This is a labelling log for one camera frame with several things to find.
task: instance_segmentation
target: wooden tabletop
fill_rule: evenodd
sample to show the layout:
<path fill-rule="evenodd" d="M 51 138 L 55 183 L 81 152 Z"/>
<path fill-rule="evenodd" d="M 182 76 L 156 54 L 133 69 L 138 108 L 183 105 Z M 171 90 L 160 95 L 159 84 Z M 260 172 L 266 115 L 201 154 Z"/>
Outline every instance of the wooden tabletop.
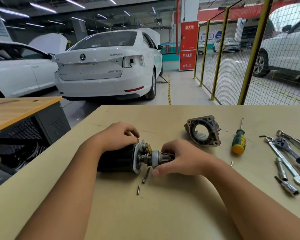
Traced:
<path fill-rule="evenodd" d="M 188 138 L 183 126 L 188 119 L 208 115 L 220 125 L 221 145 L 204 150 L 227 163 L 233 161 L 235 170 L 300 218 L 300 195 L 289 197 L 278 185 L 274 179 L 276 155 L 258 137 L 275 137 L 277 130 L 283 130 L 300 138 L 300 105 L 108 105 L 98 108 L 0 186 L 0 240 L 16 237 L 88 137 L 124 121 L 135 125 L 152 149 L 161 149 L 167 141 Z M 231 143 L 242 117 L 246 150 L 234 156 Z M 146 169 L 143 166 L 140 175 L 98 174 L 86 240 L 241 239 L 221 198 L 204 177 L 149 174 L 143 185 Z M 289 173 L 288 178 L 300 190 Z M 136 195 L 138 185 L 140 195 Z"/>
<path fill-rule="evenodd" d="M 0 98 L 0 130 L 60 100 L 62 97 Z"/>

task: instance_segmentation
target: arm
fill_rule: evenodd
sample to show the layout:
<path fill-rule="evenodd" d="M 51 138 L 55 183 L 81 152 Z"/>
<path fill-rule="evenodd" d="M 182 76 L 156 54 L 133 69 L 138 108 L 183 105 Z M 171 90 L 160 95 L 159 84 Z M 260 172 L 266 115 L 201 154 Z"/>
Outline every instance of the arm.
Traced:
<path fill-rule="evenodd" d="M 185 140 L 168 142 L 162 151 L 175 153 L 175 160 L 158 166 L 153 175 L 205 176 L 217 189 L 245 240 L 300 240 L 300 219 L 224 161 Z"/>
<path fill-rule="evenodd" d="M 80 145 L 64 173 L 16 240 L 84 239 L 100 156 L 105 151 L 137 143 L 138 137 L 136 128 L 119 122 Z"/>

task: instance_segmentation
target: fingernail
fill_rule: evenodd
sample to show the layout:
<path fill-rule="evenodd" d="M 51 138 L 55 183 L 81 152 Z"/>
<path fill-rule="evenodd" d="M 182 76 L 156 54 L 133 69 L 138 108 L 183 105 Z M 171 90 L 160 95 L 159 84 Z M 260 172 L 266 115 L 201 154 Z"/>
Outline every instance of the fingernail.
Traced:
<path fill-rule="evenodd" d="M 152 174 L 153 174 L 154 176 L 158 176 L 158 175 L 159 175 L 159 170 L 158 170 L 158 169 L 153 169 L 153 170 L 152 170 Z"/>

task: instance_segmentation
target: car rear window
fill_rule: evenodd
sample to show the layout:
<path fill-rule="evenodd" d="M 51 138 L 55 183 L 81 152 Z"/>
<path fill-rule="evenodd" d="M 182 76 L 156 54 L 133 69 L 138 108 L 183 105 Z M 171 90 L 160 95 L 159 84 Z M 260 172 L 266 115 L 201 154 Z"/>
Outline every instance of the car rear window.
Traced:
<path fill-rule="evenodd" d="M 81 40 L 69 51 L 98 47 L 133 46 L 136 36 L 137 32 L 135 31 L 98 33 Z"/>

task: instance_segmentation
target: car side mirror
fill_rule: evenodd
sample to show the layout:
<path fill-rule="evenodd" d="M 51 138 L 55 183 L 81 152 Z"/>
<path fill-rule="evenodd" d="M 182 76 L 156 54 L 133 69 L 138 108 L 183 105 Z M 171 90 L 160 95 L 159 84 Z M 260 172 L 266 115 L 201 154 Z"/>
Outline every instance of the car side mirror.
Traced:
<path fill-rule="evenodd" d="M 284 32 L 284 33 L 288 33 L 289 31 L 290 31 L 290 29 L 291 29 L 291 25 L 289 24 L 289 25 L 285 25 L 283 28 L 282 28 L 282 32 Z"/>

